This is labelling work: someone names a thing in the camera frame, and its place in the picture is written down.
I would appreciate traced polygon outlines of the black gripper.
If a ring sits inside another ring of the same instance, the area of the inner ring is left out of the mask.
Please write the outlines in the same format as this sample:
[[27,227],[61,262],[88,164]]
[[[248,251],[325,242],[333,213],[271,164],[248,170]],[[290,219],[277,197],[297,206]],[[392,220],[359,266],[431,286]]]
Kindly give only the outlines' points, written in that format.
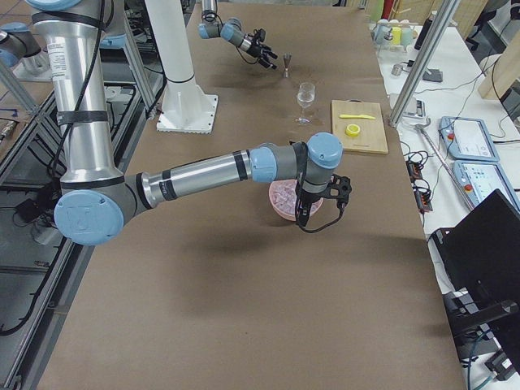
[[264,28],[255,29],[253,34],[247,34],[249,48],[246,50],[246,53],[255,58],[257,63],[264,68],[277,68],[271,60],[277,59],[278,55],[272,51],[270,46],[264,43],[266,34]]
[[352,192],[351,181],[348,176],[333,174],[323,192],[323,198],[335,200],[338,208],[345,208],[349,203]]

